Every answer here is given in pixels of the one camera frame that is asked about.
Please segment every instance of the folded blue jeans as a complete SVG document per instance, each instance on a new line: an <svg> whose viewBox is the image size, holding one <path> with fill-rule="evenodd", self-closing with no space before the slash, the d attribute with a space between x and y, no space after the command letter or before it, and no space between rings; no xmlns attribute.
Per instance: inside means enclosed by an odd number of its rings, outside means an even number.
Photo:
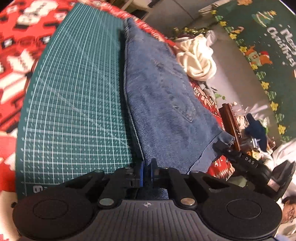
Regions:
<svg viewBox="0 0 296 241"><path fill-rule="evenodd" d="M218 140L234 138L223 131L212 113L195 97L188 77L166 43L125 21L124 94L130 121L145 166L181 173L207 172L219 153Z"/></svg>

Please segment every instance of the green christmas banner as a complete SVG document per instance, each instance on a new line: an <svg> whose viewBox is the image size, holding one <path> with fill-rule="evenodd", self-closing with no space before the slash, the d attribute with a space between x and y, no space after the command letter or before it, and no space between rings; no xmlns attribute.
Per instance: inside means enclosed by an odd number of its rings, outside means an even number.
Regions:
<svg viewBox="0 0 296 241"><path fill-rule="evenodd" d="M233 0L212 14L261 82L282 141L296 138L295 14L279 0Z"/></svg>

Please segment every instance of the crosshair symbol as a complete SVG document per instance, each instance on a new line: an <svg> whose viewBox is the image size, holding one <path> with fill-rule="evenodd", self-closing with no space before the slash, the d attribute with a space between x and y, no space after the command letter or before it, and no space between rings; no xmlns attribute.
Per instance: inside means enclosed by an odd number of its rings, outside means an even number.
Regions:
<svg viewBox="0 0 296 241"><path fill-rule="evenodd" d="M152 204L150 203L150 202L146 202L146 203L144 203L144 206L145 207L150 207Z"/></svg>

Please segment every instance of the cream cloth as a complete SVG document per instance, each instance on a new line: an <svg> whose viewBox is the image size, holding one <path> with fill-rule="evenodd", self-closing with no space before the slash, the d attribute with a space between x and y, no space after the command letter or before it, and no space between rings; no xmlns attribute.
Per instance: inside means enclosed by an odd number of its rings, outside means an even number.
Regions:
<svg viewBox="0 0 296 241"><path fill-rule="evenodd" d="M207 47L207 39L203 34L175 44L177 61L190 77L207 81L215 75L217 67L212 58L214 51Z"/></svg>

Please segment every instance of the black circular joint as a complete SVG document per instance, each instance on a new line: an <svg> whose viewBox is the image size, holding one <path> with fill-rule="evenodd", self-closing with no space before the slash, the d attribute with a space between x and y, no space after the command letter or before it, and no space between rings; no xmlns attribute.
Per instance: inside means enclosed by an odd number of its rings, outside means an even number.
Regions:
<svg viewBox="0 0 296 241"><path fill-rule="evenodd" d="M281 222L281 209L269 197L245 189L224 188L212 194L201 210L205 224L232 240L262 240Z"/></svg>
<svg viewBox="0 0 296 241"><path fill-rule="evenodd" d="M93 217L93 207L75 189L58 186L21 200L12 217L21 235L55 240L83 230Z"/></svg>

